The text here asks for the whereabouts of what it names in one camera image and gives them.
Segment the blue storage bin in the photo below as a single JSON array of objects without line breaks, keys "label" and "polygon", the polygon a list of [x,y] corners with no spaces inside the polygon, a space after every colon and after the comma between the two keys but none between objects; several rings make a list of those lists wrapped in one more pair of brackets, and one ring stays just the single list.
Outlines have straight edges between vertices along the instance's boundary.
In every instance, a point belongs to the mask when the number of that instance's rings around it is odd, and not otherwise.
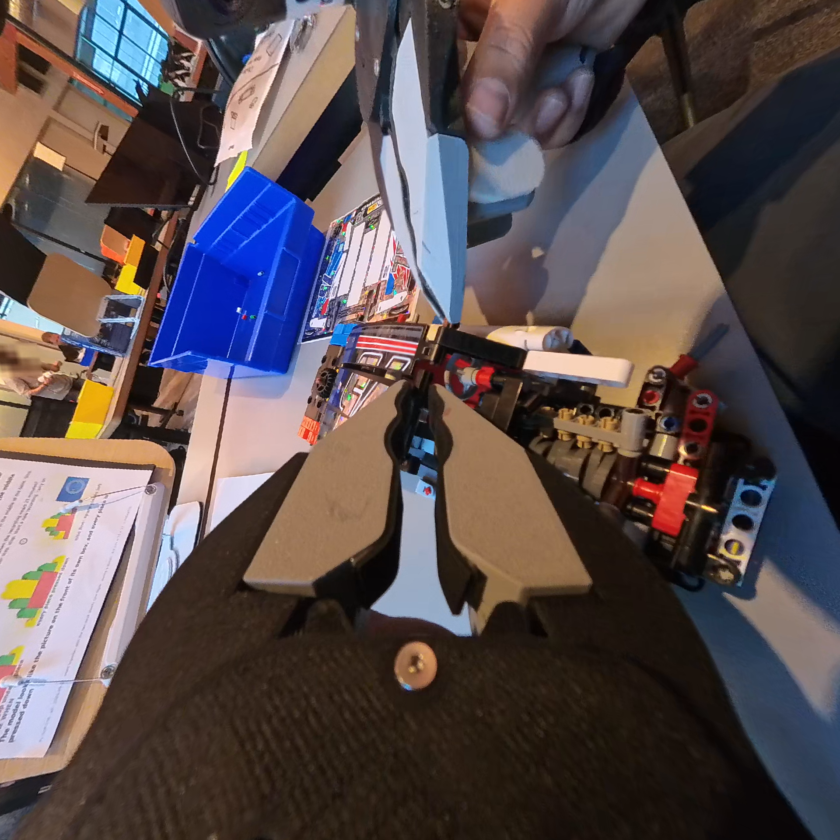
[{"label": "blue storage bin", "polygon": [[185,247],[150,365],[223,379],[287,373],[325,242],[312,219],[244,168]]}]

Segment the toy brick car model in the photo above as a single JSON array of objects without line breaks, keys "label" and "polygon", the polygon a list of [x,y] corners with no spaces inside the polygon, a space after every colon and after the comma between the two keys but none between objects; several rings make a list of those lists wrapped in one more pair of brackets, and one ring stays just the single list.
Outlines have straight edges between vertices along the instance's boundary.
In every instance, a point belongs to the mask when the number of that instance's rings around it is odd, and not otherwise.
[{"label": "toy brick car model", "polygon": [[687,591],[737,587],[748,571],[776,468],[719,427],[716,393],[687,380],[695,354],[644,374],[635,403],[627,360],[595,356],[565,328],[385,322],[335,328],[297,434],[315,445],[389,385],[441,385],[570,478]]}]

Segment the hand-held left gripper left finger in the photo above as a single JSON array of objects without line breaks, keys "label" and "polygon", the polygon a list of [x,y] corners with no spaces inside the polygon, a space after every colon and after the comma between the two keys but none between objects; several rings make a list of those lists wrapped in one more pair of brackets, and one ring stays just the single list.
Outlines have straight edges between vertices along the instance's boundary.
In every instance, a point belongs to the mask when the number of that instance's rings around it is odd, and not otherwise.
[{"label": "hand-held left gripper left finger", "polygon": [[243,593],[335,602],[354,621],[394,582],[403,503],[399,454],[414,388],[400,381],[297,453],[246,498]]}]

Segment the brown cardboard panel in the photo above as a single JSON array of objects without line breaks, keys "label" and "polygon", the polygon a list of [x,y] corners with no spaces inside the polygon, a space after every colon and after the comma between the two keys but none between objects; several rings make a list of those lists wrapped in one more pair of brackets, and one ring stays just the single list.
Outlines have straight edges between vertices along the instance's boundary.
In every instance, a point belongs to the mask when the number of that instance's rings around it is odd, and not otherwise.
[{"label": "brown cardboard panel", "polygon": [[107,280],[72,259],[48,254],[26,306],[69,331],[91,337],[101,327],[104,300],[113,293]]}]

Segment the holographic sticker sheet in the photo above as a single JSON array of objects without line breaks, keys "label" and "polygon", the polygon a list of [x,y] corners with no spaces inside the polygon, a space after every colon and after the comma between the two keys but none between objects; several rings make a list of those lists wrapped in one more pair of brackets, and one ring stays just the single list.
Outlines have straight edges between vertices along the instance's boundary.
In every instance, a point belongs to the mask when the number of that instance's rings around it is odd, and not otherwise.
[{"label": "holographic sticker sheet", "polygon": [[328,228],[301,341],[344,324],[416,322],[418,291],[383,199],[373,196]]}]

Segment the person's right hand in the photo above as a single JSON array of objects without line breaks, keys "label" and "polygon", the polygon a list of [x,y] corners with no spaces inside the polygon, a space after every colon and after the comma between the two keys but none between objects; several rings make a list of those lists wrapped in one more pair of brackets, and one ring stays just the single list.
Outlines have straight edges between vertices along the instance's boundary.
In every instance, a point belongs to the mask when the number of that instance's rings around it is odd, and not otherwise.
[{"label": "person's right hand", "polygon": [[594,73],[579,68],[539,91],[541,61],[558,44],[613,47],[643,6],[642,1],[462,2],[459,36],[476,42],[461,82],[471,137],[492,141],[516,130],[545,150],[570,144],[585,120]]}]

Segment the grey desk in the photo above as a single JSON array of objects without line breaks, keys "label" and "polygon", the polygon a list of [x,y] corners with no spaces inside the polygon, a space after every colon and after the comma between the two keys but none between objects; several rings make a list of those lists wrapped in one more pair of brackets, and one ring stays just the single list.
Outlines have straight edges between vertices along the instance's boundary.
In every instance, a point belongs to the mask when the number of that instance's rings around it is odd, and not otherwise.
[{"label": "grey desk", "polygon": [[838,528],[632,89],[598,128],[549,156],[533,204],[471,249],[468,322],[568,324],[633,383],[714,321],[699,370],[729,423],[775,462],[745,595],[680,598],[763,760],[820,837],[838,831]]}]

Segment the clear acrylic sign holder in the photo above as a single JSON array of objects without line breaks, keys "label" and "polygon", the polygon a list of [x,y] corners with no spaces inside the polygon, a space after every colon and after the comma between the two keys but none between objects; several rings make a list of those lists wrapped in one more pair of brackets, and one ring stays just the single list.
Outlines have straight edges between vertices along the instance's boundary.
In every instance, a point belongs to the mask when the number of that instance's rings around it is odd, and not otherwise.
[{"label": "clear acrylic sign holder", "polygon": [[101,352],[120,358],[130,354],[143,305],[144,296],[118,293],[103,298],[95,336]]}]

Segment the black monitor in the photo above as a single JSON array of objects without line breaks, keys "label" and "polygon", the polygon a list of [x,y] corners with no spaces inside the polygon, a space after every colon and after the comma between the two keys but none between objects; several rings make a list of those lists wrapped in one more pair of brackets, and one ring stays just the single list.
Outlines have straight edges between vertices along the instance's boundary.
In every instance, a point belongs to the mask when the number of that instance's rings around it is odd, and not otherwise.
[{"label": "black monitor", "polygon": [[86,204],[171,210],[209,186],[223,114],[211,101],[153,89],[86,198]]}]

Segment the large window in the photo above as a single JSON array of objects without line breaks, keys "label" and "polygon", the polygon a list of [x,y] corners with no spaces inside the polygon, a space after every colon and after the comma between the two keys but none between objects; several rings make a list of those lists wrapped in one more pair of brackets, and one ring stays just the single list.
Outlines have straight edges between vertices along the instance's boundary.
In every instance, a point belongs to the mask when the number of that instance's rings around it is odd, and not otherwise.
[{"label": "large window", "polygon": [[74,57],[138,104],[162,78],[170,37],[137,1],[88,1],[80,11]]}]

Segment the white paper sheet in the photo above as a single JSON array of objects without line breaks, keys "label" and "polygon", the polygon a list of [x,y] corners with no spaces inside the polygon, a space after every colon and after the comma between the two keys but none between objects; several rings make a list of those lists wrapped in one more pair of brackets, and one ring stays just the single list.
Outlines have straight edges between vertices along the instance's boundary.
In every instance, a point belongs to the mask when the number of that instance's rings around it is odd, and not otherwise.
[{"label": "white paper sheet", "polygon": [[227,99],[215,165],[253,147],[259,113],[286,54],[292,27],[290,20],[277,22],[257,38]]}]

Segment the wooden document stand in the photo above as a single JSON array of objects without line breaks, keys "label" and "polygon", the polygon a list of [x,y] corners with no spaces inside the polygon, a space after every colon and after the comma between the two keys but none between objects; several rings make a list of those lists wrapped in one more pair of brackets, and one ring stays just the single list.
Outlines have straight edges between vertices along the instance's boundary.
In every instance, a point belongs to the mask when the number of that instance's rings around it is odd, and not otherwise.
[{"label": "wooden document stand", "polygon": [[105,697],[109,680],[146,613],[167,508],[175,480],[175,463],[165,449],[143,440],[6,437],[6,455],[57,460],[75,459],[113,465],[153,466],[154,492],[140,506],[139,523],[128,540],[114,581],[103,603],[91,642],[80,666],[81,683],[71,688],[57,733],[43,758],[4,759],[2,793],[33,782],[36,790],[63,770],[88,733]]}]

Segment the printed instruction sheet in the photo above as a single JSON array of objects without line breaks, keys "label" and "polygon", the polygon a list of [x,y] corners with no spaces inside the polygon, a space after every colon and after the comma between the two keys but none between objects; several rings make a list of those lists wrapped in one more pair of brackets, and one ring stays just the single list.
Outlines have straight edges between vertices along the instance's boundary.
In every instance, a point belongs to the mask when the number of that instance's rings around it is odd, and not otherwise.
[{"label": "printed instruction sheet", "polygon": [[47,755],[153,471],[2,454],[2,760]]}]

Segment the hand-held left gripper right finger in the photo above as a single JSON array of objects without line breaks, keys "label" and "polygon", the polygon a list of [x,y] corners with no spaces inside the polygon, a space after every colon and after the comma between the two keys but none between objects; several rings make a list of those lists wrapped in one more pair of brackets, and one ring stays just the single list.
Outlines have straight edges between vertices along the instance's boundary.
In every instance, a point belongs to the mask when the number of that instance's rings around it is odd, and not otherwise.
[{"label": "hand-held left gripper right finger", "polygon": [[438,574],[474,632],[494,609],[584,595],[592,578],[526,450],[441,385],[428,394],[438,458]]}]

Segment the black folding panel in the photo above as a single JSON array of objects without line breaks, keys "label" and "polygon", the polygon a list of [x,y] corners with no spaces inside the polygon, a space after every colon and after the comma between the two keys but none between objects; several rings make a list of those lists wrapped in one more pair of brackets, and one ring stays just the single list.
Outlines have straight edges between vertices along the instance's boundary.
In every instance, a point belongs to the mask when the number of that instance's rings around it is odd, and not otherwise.
[{"label": "black folding panel", "polygon": [[16,303],[28,306],[46,261],[46,254],[1,216],[1,292]]}]

